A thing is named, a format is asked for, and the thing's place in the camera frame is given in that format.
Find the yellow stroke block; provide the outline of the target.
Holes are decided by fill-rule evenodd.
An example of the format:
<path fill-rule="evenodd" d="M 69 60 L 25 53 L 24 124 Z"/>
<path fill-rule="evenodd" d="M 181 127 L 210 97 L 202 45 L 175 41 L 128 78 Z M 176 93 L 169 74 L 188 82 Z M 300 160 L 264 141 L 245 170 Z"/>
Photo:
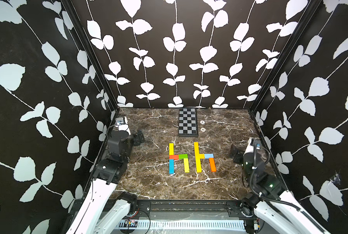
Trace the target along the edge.
<path fill-rule="evenodd" d="M 174 155 L 174 144 L 173 143 L 169 144 L 169 155 L 170 156 Z"/>

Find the cyan block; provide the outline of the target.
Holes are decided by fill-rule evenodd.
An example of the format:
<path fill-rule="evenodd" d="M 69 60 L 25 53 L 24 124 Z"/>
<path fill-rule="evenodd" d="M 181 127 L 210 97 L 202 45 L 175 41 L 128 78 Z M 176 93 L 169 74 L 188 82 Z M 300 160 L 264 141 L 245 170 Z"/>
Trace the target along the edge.
<path fill-rule="evenodd" d="M 174 160 L 173 159 L 169 159 L 169 174 L 173 175 L 174 173 L 175 173 Z"/>

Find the red block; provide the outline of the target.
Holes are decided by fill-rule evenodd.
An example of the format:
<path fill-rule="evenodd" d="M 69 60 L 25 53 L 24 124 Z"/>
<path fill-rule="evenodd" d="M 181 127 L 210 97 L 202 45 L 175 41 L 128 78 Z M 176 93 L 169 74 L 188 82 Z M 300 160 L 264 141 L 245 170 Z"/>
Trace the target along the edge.
<path fill-rule="evenodd" d="M 179 155 L 170 155 L 169 160 L 179 160 Z"/>

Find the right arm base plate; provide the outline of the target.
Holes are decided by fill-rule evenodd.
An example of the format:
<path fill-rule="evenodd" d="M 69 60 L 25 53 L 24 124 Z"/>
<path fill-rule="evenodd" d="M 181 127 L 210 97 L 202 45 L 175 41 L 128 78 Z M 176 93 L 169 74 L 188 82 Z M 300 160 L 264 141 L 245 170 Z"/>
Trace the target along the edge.
<path fill-rule="evenodd" d="M 254 209 L 245 202 L 228 201 L 225 209 L 229 217 L 237 217 L 239 219 L 257 219 Z"/>

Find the green block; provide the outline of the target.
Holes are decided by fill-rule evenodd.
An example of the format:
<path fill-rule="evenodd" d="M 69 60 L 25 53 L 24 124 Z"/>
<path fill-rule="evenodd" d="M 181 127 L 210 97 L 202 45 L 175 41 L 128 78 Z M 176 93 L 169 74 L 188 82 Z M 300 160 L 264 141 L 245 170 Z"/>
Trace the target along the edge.
<path fill-rule="evenodd" d="M 187 159 L 188 155 L 187 154 L 179 154 L 178 157 L 180 160 L 182 160 L 182 159 Z"/>

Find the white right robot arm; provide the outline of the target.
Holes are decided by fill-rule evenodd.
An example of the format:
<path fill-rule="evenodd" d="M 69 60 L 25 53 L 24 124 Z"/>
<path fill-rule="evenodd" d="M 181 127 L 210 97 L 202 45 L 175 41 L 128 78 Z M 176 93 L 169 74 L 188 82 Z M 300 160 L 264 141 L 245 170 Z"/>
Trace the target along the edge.
<path fill-rule="evenodd" d="M 250 189 L 236 208 L 244 217 L 255 222 L 245 225 L 248 234 L 258 233 L 262 228 L 261 221 L 280 234 L 328 233 L 279 178 L 266 172 L 271 153 L 258 138 L 250 138 L 245 150 L 232 144 L 229 156 L 242 167 L 242 184 Z"/>

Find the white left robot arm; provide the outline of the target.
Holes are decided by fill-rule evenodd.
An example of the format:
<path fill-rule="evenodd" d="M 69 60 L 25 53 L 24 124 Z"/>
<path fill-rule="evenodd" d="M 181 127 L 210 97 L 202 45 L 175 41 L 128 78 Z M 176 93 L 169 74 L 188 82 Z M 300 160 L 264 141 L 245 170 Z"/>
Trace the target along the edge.
<path fill-rule="evenodd" d="M 139 213 L 137 196 L 122 192 L 111 209 L 102 212 L 111 194 L 127 171 L 133 147 L 144 143 L 141 130 L 129 134 L 126 130 L 112 131 L 106 148 L 93 169 L 89 191 L 78 213 L 63 228 L 64 234 L 110 234 L 125 218 Z"/>

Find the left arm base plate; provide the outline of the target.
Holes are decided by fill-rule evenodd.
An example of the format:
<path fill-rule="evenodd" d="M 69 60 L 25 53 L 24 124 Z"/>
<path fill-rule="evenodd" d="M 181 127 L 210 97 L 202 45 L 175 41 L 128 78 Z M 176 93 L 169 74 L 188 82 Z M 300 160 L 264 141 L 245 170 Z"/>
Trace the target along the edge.
<path fill-rule="evenodd" d="M 133 212 L 128 213 L 125 219 L 138 219 L 139 217 L 148 217 L 150 215 L 151 202 L 148 200 L 138 200 L 137 206 Z"/>

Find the light blue block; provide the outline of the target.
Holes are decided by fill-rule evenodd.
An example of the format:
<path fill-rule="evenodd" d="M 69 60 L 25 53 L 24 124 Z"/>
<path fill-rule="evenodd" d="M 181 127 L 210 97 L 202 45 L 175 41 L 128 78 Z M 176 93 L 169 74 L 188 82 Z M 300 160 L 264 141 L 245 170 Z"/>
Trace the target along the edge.
<path fill-rule="evenodd" d="M 204 154 L 205 159 L 213 159 L 214 155 L 213 154 Z"/>

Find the small yellow block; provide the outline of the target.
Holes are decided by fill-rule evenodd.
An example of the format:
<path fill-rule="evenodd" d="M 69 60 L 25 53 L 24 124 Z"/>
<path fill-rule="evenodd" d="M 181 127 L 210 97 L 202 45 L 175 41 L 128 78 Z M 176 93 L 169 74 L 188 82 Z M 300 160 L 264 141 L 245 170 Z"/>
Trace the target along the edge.
<path fill-rule="evenodd" d="M 183 163 L 184 163 L 185 173 L 189 173 L 190 172 L 190 170 L 189 170 L 189 159 L 188 158 L 183 159 Z"/>

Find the long yellow block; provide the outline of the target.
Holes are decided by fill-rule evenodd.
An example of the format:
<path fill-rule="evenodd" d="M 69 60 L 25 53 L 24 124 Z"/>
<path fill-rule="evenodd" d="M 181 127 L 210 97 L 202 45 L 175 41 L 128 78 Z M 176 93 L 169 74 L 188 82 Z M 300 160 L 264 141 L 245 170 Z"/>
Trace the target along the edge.
<path fill-rule="evenodd" d="M 199 145 L 198 145 L 198 142 L 195 142 L 194 143 L 194 152 L 195 152 L 195 155 L 199 155 Z"/>

